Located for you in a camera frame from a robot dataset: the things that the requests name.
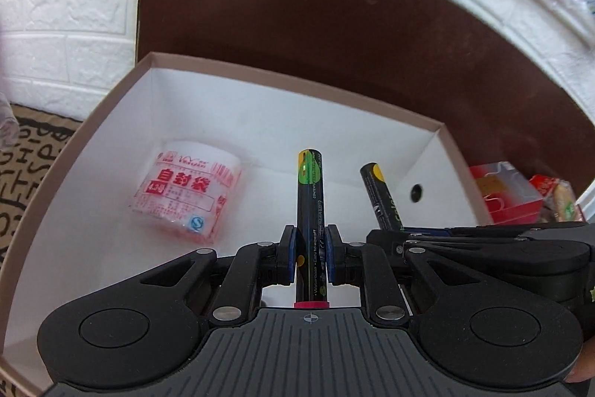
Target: barcode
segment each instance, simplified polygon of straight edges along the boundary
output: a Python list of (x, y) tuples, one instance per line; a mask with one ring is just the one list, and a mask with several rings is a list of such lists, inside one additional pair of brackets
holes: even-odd
[(231, 187), (233, 183), (233, 174), (230, 169), (221, 163), (214, 163), (213, 168), (210, 171), (221, 184), (227, 187)]

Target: open cardboard box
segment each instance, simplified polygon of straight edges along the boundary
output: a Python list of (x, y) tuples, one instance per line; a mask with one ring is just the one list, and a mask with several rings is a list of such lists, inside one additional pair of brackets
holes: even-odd
[[(150, 54), (91, 114), (46, 175), (0, 272), (0, 372), (28, 395), (51, 384), (36, 335), (55, 308), (190, 252), (133, 215), (132, 196), (163, 142), (189, 139), (240, 157), (242, 177), (215, 249), (278, 241), (295, 224), (297, 157), (322, 153), (325, 220), (343, 240), (377, 227), (359, 168), (378, 162), (408, 226), (490, 224), (445, 126), (361, 95), (246, 66)], [(410, 192), (421, 184), (416, 204)], [(290, 306), (294, 288), (266, 289)], [(332, 306), (359, 292), (330, 287)]]

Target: dark brown panel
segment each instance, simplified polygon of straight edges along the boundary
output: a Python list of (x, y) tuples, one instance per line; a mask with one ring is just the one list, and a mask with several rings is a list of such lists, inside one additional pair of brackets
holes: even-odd
[(469, 165), (595, 177), (564, 90), (448, 0), (139, 0), (138, 56), (189, 54), (320, 81), (447, 124)]

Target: gray ribbed panel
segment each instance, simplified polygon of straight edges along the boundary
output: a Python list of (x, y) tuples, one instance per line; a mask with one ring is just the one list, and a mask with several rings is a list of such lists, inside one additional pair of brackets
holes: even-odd
[[(198, 356), (163, 381), (113, 397), (572, 397), (561, 384), (521, 393), (465, 386), (442, 375), (402, 330), (373, 328), (357, 308), (260, 310), (214, 331)], [(46, 397), (106, 397), (58, 384)]]

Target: marker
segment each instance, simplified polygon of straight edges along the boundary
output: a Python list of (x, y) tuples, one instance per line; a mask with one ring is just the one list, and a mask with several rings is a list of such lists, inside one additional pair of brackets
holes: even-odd
[(328, 308), (325, 265), (322, 156), (303, 150), (297, 167), (297, 290), (296, 307)]
[(397, 207), (390, 196), (389, 187), (377, 163), (367, 163), (359, 173), (362, 175), (366, 192), (374, 208), (374, 214), (383, 231), (403, 231), (403, 223), (397, 212)]

